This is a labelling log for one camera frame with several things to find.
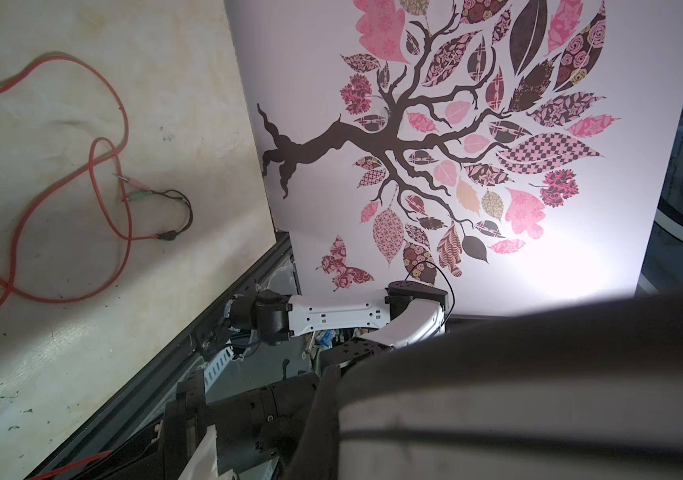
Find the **white black over-ear headphones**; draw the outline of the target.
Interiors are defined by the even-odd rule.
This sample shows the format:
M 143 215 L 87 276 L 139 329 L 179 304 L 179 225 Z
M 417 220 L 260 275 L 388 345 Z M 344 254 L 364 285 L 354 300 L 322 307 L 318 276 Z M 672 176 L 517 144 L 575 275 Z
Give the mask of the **white black over-ear headphones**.
M 323 377 L 289 479 L 683 479 L 683 292 L 481 322 Z

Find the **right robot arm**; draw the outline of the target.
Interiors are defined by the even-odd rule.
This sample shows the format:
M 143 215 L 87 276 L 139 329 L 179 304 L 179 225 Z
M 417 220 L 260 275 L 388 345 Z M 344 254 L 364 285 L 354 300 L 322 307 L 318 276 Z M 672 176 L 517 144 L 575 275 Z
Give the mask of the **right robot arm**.
M 277 456 L 308 478 L 333 478 L 338 421 L 331 388 L 345 370 L 445 329 L 455 292 L 423 282 L 429 260 L 407 277 L 361 299 L 312 300 L 265 290 L 225 307 L 225 332 L 246 332 L 257 345 L 331 330 L 361 329 L 319 353 L 317 370 L 208 404 L 199 372 L 181 382 L 156 422 L 157 436 L 133 467 L 140 479 L 234 479 Z

